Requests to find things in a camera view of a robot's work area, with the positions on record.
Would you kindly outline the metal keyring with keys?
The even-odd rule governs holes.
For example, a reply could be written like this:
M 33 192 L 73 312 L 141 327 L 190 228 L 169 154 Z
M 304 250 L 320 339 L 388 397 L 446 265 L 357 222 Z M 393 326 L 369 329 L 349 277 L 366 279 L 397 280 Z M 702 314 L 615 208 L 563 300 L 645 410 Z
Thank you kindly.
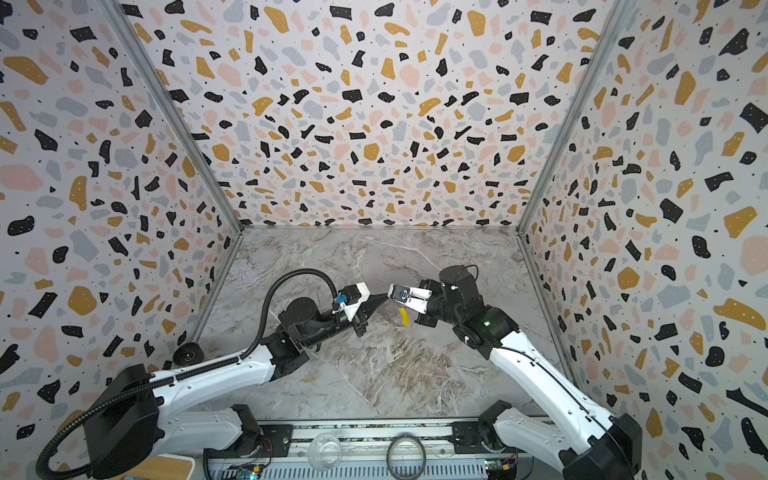
M 403 315 L 400 312 L 399 306 L 393 302 L 386 302 L 380 308 L 380 314 L 389 324 L 396 328 L 403 328 L 407 324 L 407 322 L 403 321 Z

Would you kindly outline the yellow capped key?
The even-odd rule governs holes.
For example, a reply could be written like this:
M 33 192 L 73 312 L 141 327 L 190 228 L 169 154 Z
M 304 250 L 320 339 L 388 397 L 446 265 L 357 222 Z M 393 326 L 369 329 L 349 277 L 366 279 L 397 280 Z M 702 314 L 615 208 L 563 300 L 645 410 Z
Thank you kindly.
M 408 312 L 405 308 L 399 308 L 398 311 L 401 317 L 401 324 L 408 327 L 411 324 Z

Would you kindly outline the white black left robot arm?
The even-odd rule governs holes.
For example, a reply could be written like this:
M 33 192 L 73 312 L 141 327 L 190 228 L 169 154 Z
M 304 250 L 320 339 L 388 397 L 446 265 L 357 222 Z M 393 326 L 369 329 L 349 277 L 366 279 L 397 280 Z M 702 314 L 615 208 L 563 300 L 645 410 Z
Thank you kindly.
M 91 407 L 83 425 L 90 476 L 108 479 L 144 460 L 198 450 L 252 452 L 261 427 L 250 409 L 234 405 L 205 415 L 196 406 L 234 390 L 286 377 L 310 359 L 308 352 L 348 330 L 363 335 L 369 318 L 386 301 L 357 284 L 322 313 L 308 297 L 292 301 L 271 335 L 243 353 L 204 361 L 194 343 L 177 351 L 181 365 L 152 376 L 143 366 L 121 371 Z

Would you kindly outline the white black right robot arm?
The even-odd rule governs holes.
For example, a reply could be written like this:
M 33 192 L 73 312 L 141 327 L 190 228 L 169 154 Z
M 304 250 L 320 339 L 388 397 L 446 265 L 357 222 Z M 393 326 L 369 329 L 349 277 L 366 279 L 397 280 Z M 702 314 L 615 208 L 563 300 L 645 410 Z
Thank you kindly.
M 418 323 L 451 325 L 466 346 L 509 375 L 544 410 L 543 423 L 497 402 L 481 417 L 495 447 L 518 447 L 566 479 L 632 479 L 641 470 L 642 429 L 579 390 L 503 310 L 485 303 L 469 267 L 453 265 L 396 300 Z

